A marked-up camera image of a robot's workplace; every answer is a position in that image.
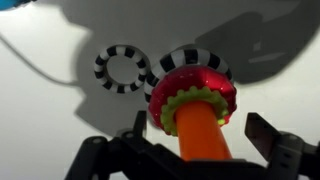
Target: green scalloped ring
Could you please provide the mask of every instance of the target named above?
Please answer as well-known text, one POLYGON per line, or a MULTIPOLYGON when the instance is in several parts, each ring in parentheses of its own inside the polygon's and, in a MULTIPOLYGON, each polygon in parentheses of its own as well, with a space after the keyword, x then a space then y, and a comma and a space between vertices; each ring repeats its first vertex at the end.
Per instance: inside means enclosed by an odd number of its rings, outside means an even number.
POLYGON ((210 103, 215 110, 218 124, 224 125, 224 116, 228 115, 228 103, 220 95, 219 91, 211 91, 209 87, 204 86, 198 89, 195 86, 190 87, 189 91, 179 90, 177 96, 168 97, 167 104, 161 107, 160 120, 166 132, 170 132, 172 136, 178 136, 177 127, 174 122, 174 114, 182 105, 190 101, 202 100, 210 103))

